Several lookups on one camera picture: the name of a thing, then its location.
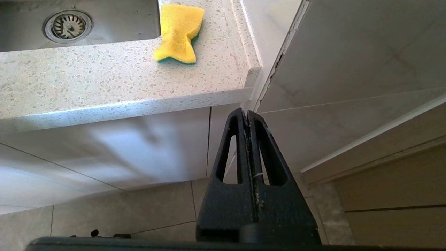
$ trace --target yellow sponge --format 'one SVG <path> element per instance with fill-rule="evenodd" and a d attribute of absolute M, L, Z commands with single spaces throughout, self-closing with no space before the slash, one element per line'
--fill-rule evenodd
<path fill-rule="evenodd" d="M 198 35 L 204 9 L 179 4 L 161 6 L 162 43 L 153 53 L 155 60 L 171 57 L 183 63 L 195 63 L 190 41 Z"/>

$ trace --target drain strainer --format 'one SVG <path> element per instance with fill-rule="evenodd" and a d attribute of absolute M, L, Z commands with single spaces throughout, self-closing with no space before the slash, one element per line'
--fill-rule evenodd
<path fill-rule="evenodd" d="M 73 43 L 84 38 L 91 31 L 90 17 L 81 11 L 63 11 L 45 23 L 45 35 L 57 43 Z"/>

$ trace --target sink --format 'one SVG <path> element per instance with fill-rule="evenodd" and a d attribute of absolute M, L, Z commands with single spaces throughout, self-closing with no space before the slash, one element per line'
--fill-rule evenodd
<path fill-rule="evenodd" d="M 0 0 L 0 51 L 159 37 L 158 0 Z"/>

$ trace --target tiled floor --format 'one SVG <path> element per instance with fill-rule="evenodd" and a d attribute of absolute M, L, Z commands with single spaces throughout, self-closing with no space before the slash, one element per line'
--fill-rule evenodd
<path fill-rule="evenodd" d="M 318 222 L 322 242 L 335 244 L 329 242 L 317 207 L 324 199 L 303 186 L 299 176 L 296 181 Z M 187 181 L 0 215 L 0 251 L 21 251 L 42 236 L 89 236 L 94 229 L 101 236 L 123 233 L 134 239 L 195 241 L 195 219 L 207 183 Z M 339 238 L 331 239 L 339 244 Z"/>

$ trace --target countertop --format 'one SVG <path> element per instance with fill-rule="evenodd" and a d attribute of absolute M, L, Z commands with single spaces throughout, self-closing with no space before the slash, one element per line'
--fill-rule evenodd
<path fill-rule="evenodd" d="M 260 64 L 240 1 L 181 4 L 205 9 L 195 65 L 157 63 L 161 38 L 0 53 L 0 134 L 248 100 Z"/>

